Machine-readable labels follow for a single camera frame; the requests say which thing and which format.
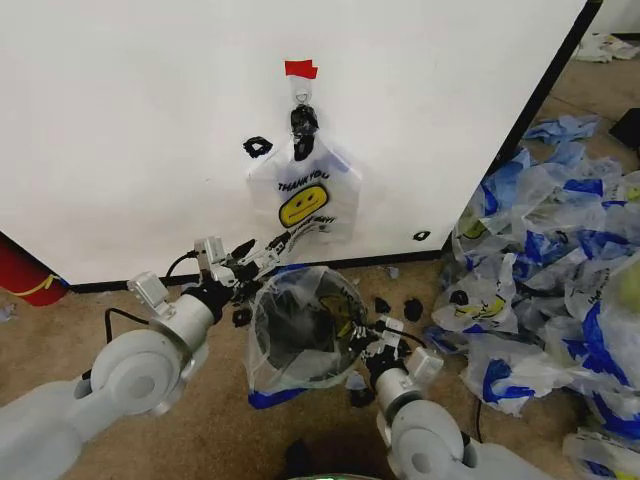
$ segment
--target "white panel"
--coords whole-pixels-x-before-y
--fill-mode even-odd
[[[286,138],[283,60],[312,58],[366,178],[308,259],[438,249],[583,4],[0,0],[0,228],[71,283],[255,236],[241,145]]]
[[[596,33],[640,33],[638,0],[606,0],[589,27]]]

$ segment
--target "smiley face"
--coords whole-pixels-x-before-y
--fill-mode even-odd
[[[322,185],[311,185],[300,190],[280,207],[280,223],[293,227],[329,201],[329,194]]]

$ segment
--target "black baseboard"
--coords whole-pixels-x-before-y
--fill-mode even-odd
[[[640,32],[639,33],[614,33],[613,36],[625,42],[640,42]]]
[[[407,263],[417,262],[421,260],[437,260],[442,256],[443,250],[426,250],[423,252],[398,253],[394,255],[378,255],[376,257],[363,258],[347,258],[344,260],[331,260],[329,262],[314,262],[306,265],[326,265],[329,268],[355,268],[355,267],[372,267],[376,265],[385,265],[389,263]],[[184,285],[198,281],[198,275],[176,275],[170,278],[162,278],[162,282],[166,286]],[[127,290],[127,282],[125,280],[115,282],[96,282],[96,283],[80,283],[71,285],[71,291],[75,293],[97,293],[107,291]]]

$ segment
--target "black cable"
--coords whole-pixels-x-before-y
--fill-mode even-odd
[[[190,250],[184,255],[182,255],[181,257],[177,258],[176,261],[171,264],[171,266],[169,267],[169,270],[167,270],[167,274],[165,275],[165,277],[169,278],[173,273],[173,270],[178,266],[178,264],[181,261],[186,260],[187,258],[196,258],[197,255],[198,255],[198,252],[196,252],[195,250]]]
[[[476,398],[476,439],[482,443],[482,431],[480,431],[480,413],[482,412],[482,400]]]
[[[422,348],[427,348],[427,344],[424,343],[424,341],[421,338],[416,337],[415,335],[411,335],[410,333],[407,332],[403,332],[401,330],[396,330],[395,328],[391,328],[391,327],[387,327],[385,326],[383,328],[383,330],[386,330],[387,332],[391,332],[391,333],[395,333],[397,335],[400,335],[401,337],[407,337],[410,338],[411,340],[413,340],[414,342],[417,342],[418,344],[420,344],[420,346]]]
[[[133,320],[134,322],[140,323],[141,325],[149,325],[149,321],[145,320],[144,318],[136,317],[129,312],[120,310],[119,308],[107,308],[104,311],[104,330],[107,336],[107,343],[110,343],[111,340],[113,340],[113,331],[111,330],[111,313],[117,313],[118,315],[127,317],[129,320]]]

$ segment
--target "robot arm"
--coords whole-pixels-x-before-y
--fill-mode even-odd
[[[381,322],[402,331],[402,322],[389,317]],[[442,360],[419,347],[405,364],[398,358],[398,342],[396,334],[384,331],[363,357],[380,407],[378,430],[399,479],[552,480],[510,450],[470,438],[444,408],[425,400],[422,391],[437,376]]]
[[[279,238],[251,257],[254,241],[229,255],[217,237],[196,241],[201,282],[175,302],[153,273],[130,280],[129,290],[153,312],[150,328],[108,343],[89,378],[42,385],[0,409],[0,478],[59,478],[118,419],[169,410],[207,358],[207,331],[222,307],[250,295],[255,278],[277,266],[276,248],[287,240]]]

